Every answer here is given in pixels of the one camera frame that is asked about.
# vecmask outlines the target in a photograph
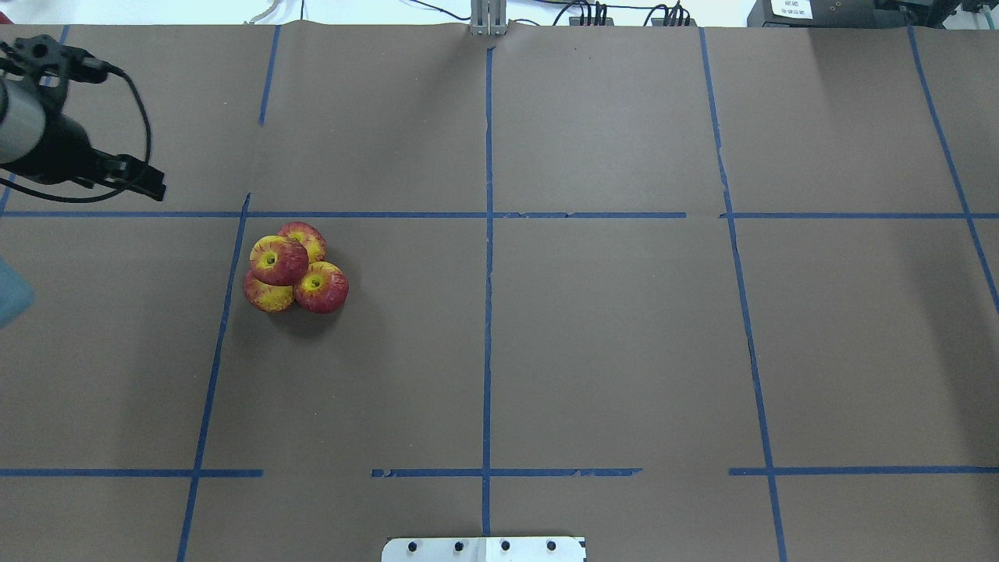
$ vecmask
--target table surface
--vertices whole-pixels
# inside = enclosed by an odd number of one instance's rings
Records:
[[[169,188],[0,199],[3,558],[999,558],[996,36],[13,30]],[[341,312],[240,294],[290,220]]]

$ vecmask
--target apple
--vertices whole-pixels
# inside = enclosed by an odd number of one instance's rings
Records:
[[[243,294],[257,310],[284,312],[295,304],[295,290],[291,285],[279,287],[261,283],[248,271],[243,278]]]
[[[287,236],[265,236],[250,252],[250,271],[262,283],[294,285],[309,269],[306,247]]]
[[[319,314],[344,306],[350,285],[347,276],[330,262],[309,264],[305,277],[295,284],[295,300],[306,310]]]
[[[281,227],[278,236],[297,240],[309,252],[309,263],[323,261],[326,257],[326,238],[312,225],[304,222],[290,222]]]

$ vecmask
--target blue tape line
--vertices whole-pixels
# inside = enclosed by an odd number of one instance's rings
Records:
[[[219,366],[222,363],[222,344],[229,325],[229,307],[233,300],[233,281],[236,279],[236,267],[240,262],[240,250],[243,248],[243,232],[247,225],[247,213],[250,208],[250,193],[243,201],[240,211],[240,225],[236,230],[236,243],[233,246],[233,260],[229,265],[229,281],[226,285],[226,298],[222,304],[222,319],[219,321],[219,335],[215,340],[215,357],[212,359],[212,375],[208,380],[208,394],[205,397],[205,411],[201,418],[201,431],[198,435],[198,449],[194,457],[195,475],[191,478],[191,488],[188,491],[187,509],[184,512],[184,525],[181,528],[181,541],[177,549],[177,562],[184,562],[187,556],[187,543],[191,536],[191,521],[194,518],[194,506],[198,498],[197,473],[201,472],[205,459],[205,443],[208,440],[208,425],[212,420],[212,406],[215,403],[215,389],[219,382]]]
[[[199,478],[263,478],[264,471],[253,468],[202,469]]]
[[[640,468],[391,468],[372,470],[372,478],[628,478],[640,472]]]
[[[492,474],[500,478],[568,478],[572,476],[628,478],[639,472],[641,472],[640,468],[495,468]]]
[[[237,218],[235,211],[10,211],[20,218]]]
[[[177,562],[184,562],[187,558],[187,543],[191,538],[191,521],[194,519],[194,504],[198,499],[198,485],[200,478],[191,479],[191,487],[188,489],[188,503],[184,509],[184,526],[181,528],[181,542],[177,547]]]
[[[7,176],[7,181],[14,181],[16,179],[17,179],[17,174],[11,173],[9,176]],[[10,199],[10,191],[11,189],[9,187],[4,187],[3,195],[0,196],[0,215],[10,216],[10,213],[6,211],[7,200]]]
[[[772,469],[740,467],[728,469],[729,476],[835,476],[860,474],[999,474],[999,466],[781,466]]]
[[[496,218],[502,219],[685,219],[686,213],[496,213]]]
[[[493,49],[486,50],[486,326],[483,353],[483,536],[491,529],[493,464]]]
[[[7,203],[10,188],[0,199],[0,211]],[[236,211],[7,211],[7,216],[19,218],[237,218]],[[487,213],[476,211],[251,211],[250,218],[333,218],[333,219],[485,219]],[[494,212],[494,219],[684,219],[686,213],[561,213],[561,212]],[[999,218],[999,213],[981,218]]]
[[[707,85],[707,101],[711,109],[711,125],[714,128],[714,145],[718,153],[718,173],[721,176],[721,185],[725,199],[725,213],[729,215],[728,237],[732,246],[732,260],[735,262],[735,281],[739,290],[739,304],[742,307],[742,323],[746,333],[746,345],[749,349],[749,365],[752,370],[753,392],[756,395],[756,415],[759,418],[759,434],[763,445],[763,459],[768,469],[773,468],[773,454],[770,450],[770,432],[767,428],[766,411],[763,408],[763,386],[759,380],[759,365],[756,361],[756,344],[752,335],[752,322],[749,318],[749,301],[746,297],[745,279],[742,274],[742,258],[739,256],[739,247],[736,242],[735,219],[731,218],[733,212],[732,198],[728,188],[728,175],[725,173],[725,164],[721,159],[721,127],[718,123],[718,108],[714,98],[714,85],[711,79],[711,64],[707,55],[707,37],[704,28],[699,27],[700,53],[704,63],[704,81]],[[784,543],[784,524],[780,515],[780,500],[777,496],[777,479],[772,475],[767,476],[767,484],[770,490],[770,510],[773,513],[773,529],[777,540],[777,555],[780,562],[787,562],[787,548]]]
[[[2,477],[30,478],[190,478],[190,469],[4,468]]]
[[[940,139],[940,148],[943,149],[944,159],[947,161],[947,169],[950,170],[950,177],[954,180],[954,189],[957,190],[957,198],[961,201],[961,210],[964,211],[968,222],[968,231],[971,233],[971,240],[975,244],[975,252],[978,254],[978,262],[982,266],[985,274],[985,282],[988,283],[989,293],[992,294],[992,304],[995,306],[996,314],[999,314],[999,291],[996,290],[995,280],[992,278],[992,271],[989,268],[988,259],[982,249],[982,242],[978,237],[978,229],[975,228],[975,221],[971,215],[971,207],[964,194],[964,187],[961,185],[961,178],[957,174],[957,166],[954,165],[954,157],[950,152],[950,145],[947,144],[947,135],[943,132],[940,124],[940,117],[937,115],[936,104],[933,102],[933,94],[930,93],[929,82],[926,80],[926,72],[923,70],[923,61],[919,56],[919,45],[916,44],[916,31],[911,25],[908,26],[909,45],[912,47],[912,58],[916,63],[916,72],[919,74],[919,83],[923,87],[923,95],[926,97],[926,105],[930,110],[930,117],[933,118],[933,127],[936,128],[937,137]]]
[[[959,219],[964,213],[723,213],[726,219]]]
[[[485,219],[483,212],[411,211],[253,211],[251,218],[332,218],[332,219]]]
[[[191,469],[146,468],[0,468],[0,478],[191,478]],[[202,470],[201,478],[262,478],[263,470]]]
[[[391,468],[375,469],[372,478],[482,478],[481,468]]]
[[[271,60],[267,63],[267,79],[264,82],[264,97],[260,100],[260,118],[258,123],[264,124],[267,119],[267,102],[271,98],[271,79],[274,78],[274,62],[278,58],[278,42],[281,39],[281,26],[274,26],[274,39],[271,40]]]

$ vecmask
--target white sticker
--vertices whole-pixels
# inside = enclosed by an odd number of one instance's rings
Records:
[[[773,15],[810,20],[811,0],[770,0]]]

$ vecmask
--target wire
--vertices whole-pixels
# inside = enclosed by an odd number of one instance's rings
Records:
[[[534,2],[540,2],[541,4],[557,4],[559,6],[562,6],[562,5],[565,5],[565,4],[572,5],[572,4],[575,3],[575,2],[564,2],[562,0],[534,0]],[[620,8],[622,10],[647,10],[647,9],[649,9],[648,6],[615,6],[613,4],[607,4],[606,6],[608,8]]]
[[[690,25],[690,12],[680,5],[680,0],[676,0],[676,5],[673,6],[673,15],[670,19],[676,23],[673,27],[686,27]]]
[[[153,155],[153,128],[149,124],[149,114],[146,113],[146,105],[142,103],[142,97],[139,95],[139,89],[136,88],[135,82],[132,81],[132,77],[129,76],[124,70],[113,64],[104,63],[104,66],[105,70],[107,70],[110,74],[114,74],[122,80],[125,80],[129,89],[132,90],[132,97],[135,98],[136,105],[139,106],[139,114],[142,115],[142,125],[146,129],[146,156],[143,158],[142,170],[135,176],[136,178],[141,178],[142,175],[146,173],[146,170],[149,169],[149,159]],[[50,193],[35,191],[34,189],[24,187],[23,185],[18,185],[4,178],[0,178],[0,185],[6,185],[14,191],[19,191],[25,195],[31,195],[33,197],[38,197],[39,199],[54,201],[56,203],[97,203],[98,201],[111,199],[126,189],[134,187],[135,180],[130,181],[127,185],[125,185],[125,187],[113,189],[107,193],[95,195],[94,197],[62,197],[59,195],[52,195]]]
[[[56,203],[97,203],[98,201],[104,201],[105,199],[111,199],[115,195],[118,195],[124,189],[115,189],[109,191],[102,195],[97,195],[95,197],[60,197],[58,195],[51,195],[49,193],[42,193],[41,191],[35,191],[34,189],[24,187],[23,185],[18,185],[10,180],[0,178],[0,184],[6,185],[7,187],[13,189],[14,191],[20,191],[25,195],[31,195],[33,197],[38,197],[39,199],[44,199],[46,201],[55,201]]]
[[[422,2],[421,0],[409,0],[409,1],[413,2],[414,4],[420,4],[421,6],[426,6],[426,7],[430,8],[430,9],[432,9],[432,10],[437,10],[437,11],[439,11],[441,13],[448,14],[449,16],[457,19],[458,21],[472,21],[472,16],[469,16],[467,18],[463,18],[462,16],[460,16],[460,15],[458,15],[456,13],[449,12],[448,10],[445,10],[444,8],[441,8],[439,6],[435,6],[433,4],[428,4],[427,2]]]
[[[257,14],[256,16],[250,18],[250,21],[248,21],[246,23],[257,23],[260,20],[266,18],[267,16],[273,14],[274,11],[278,9],[278,4],[280,4],[280,3],[281,3],[281,0],[274,0],[274,2],[271,3],[271,7],[270,8],[264,10],[263,12],[261,12],[260,14]]]
[[[572,0],[571,2],[568,2],[568,3],[559,2],[559,4],[565,4],[565,6],[562,7],[562,9],[558,11],[558,15],[555,16],[555,21],[551,22],[551,25],[553,25],[553,26],[554,25],[558,25],[558,20],[561,18],[561,15],[565,13],[565,10],[571,8],[572,6],[576,6],[576,5],[579,6],[579,23],[581,24],[582,23],[582,13],[583,13],[582,12],[582,7],[583,7],[583,5],[586,6],[587,10],[589,9],[589,2],[587,2],[586,0]]]
[[[663,10],[666,11],[665,15],[662,16],[663,19],[666,19],[666,18],[669,17],[669,6],[666,6],[665,4],[658,4],[657,6],[655,6],[654,8],[652,8],[651,10],[648,11],[648,15],[645,16],[645,23],[641,24],[642,27],[645,27],[646,25],[648,25],[648,22],[652,20],[652,14],[654,14],[655,10],[658,10],[659,8],[662,8]]]

